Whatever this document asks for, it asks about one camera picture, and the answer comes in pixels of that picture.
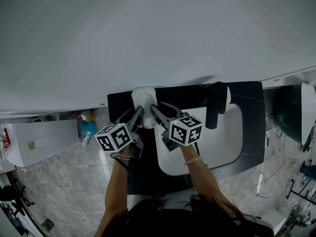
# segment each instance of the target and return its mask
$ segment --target white cabinet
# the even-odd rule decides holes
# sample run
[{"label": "white cabinet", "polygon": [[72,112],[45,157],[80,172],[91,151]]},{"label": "white cabinet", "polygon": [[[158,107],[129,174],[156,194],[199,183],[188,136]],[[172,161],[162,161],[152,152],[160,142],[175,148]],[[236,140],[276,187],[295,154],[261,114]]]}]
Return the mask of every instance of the white cabinet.
[{"label": "white cabinet", "polygon": [[8,160],[0,162],[0,175],[15,170],[15,166]]},{"label": "white cabinet", "polygon": [[11,140],[8,161],[24,167],[79,143],[77,120],[6,124]]}]

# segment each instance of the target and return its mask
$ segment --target bracelet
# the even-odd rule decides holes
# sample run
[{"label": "bracelet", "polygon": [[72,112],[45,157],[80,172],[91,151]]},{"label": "bracelet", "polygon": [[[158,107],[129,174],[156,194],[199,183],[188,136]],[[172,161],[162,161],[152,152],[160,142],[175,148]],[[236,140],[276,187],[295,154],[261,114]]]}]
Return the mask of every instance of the bracelet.
[{"label": "bracelet", "polygon": [[113,154],[111,154],[110,157],[111,157],[112,159],[115,159],[119,164],[121,164],[124,168],[126,168],[129,172],[131,172],[130,168],[129,168],[124,162],[122,162],[122,161],[120,160],[120,159],[122,159],[122,160],[130,160],[130,159],[128,159],[128,158],[123,158],[123,157],[117,157],[117,156],[115,156],[115,155],[113,155]]},{"label": "bracelet", "polygon": [[197,160],[202,160],[202,158],[201,158],[200,156],[195,157],[195,158],[193,158],[193,159],[191,159],[191,160],[186,161],[186,162],[184,163],[184,165],[188,165],[188,164],[190,164],[190,163],[192,163],[192,162],[195,162],[195,161],[197,161]]},{"label": "bracelet", "polygon": [[130,160],[130,158],[125,158],[125,157],[120,157],[120,156],[117,156],[117,159],[120,159],[120,160]]}]

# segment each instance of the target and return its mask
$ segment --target wall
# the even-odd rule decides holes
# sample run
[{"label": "wall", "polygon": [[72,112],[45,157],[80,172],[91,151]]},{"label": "wall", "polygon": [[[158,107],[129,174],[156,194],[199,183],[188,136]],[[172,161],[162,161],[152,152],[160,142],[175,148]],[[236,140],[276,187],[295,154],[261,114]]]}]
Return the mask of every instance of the wall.
[{"label": "wall", "polygon": [[0,0],[0,114],[316,65],[316,0]]}]

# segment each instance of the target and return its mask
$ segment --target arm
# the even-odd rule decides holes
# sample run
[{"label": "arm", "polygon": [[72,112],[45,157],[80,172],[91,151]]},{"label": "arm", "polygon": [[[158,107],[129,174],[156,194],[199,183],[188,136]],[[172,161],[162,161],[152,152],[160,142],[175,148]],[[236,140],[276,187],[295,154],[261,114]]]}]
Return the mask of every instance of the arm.
[{"label": "arm", "polygon": [[[125,147],[120,154],[128,158],[129,146]],[[114,162],[113,171],[105,194],[105,213],[102,217],[99,228],[95,234],[95,237],[102,236],[108,223],[113,217],[121,212],[127,210],[127,169]]]},{"label": "arm", "polygon": [[[193,158],[198,157],[192,145],[187,147],[181,147],[185,161],[189,161]],[[211,171],[206,167],[202,160],[197,160],[188,164],[191,180],[193,186],[197,190],[199,195],[204,195],[209,199],[214,199],[216,202],[221,204],[221,206],[228,212],[232,211],[224,206],[225,203],[231,204],[229,200],[221,193],[219,186],[211,173]]]}]

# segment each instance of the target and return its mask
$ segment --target bathroom floor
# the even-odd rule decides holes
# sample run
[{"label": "bathroom floor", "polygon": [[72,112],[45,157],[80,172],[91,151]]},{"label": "bathroom floor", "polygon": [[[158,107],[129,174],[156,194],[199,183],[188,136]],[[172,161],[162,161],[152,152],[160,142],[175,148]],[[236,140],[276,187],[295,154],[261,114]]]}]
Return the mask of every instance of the bathroom floor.
[{"label": "bathroom floor", "polygon": [[[277,209],[288,216],[295,195],[289,199],[290,180],[297,180],[294,188],[302,187],[303,175],[299,169],[303,161],[314,159],[315,148],[302,152],[300,145],[277,131],[271,118],[273,91],[265,91],[266,130],[270,134],[264,162],[245,172],[218,180],[223,194],[245,214],[260,216],[269,209]],[[108,108],[97,111],[98,128],[109,124]],[[93,236],[103,216],[105,191],[111,176],[113,162],[104,155],[96,140],[87,147],[80,144],[50,158],[13,172],[27,187],[28,196],[35,202],[29,207],[34,221],[40,225],[46,219],[54,223],[48,236]],[[257,188],[262,181],[259,194]]]}]

